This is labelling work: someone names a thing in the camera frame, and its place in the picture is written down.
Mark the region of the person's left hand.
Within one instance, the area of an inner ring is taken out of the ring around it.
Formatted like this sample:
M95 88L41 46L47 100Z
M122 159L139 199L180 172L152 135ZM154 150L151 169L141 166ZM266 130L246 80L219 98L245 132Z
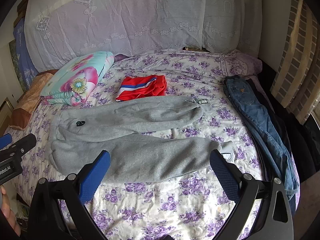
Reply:
M15 231L15 233L18 235L18 237L20 237L20 234L21 234L20 226L17 224L15 214L11 210L10 199L7 195L7 191L6 191L5 187L2 185L1 185L1 193L2 193L2 197L3 197L1 210L2 210L5 218L7 219L8 223L12 227L12 229Z

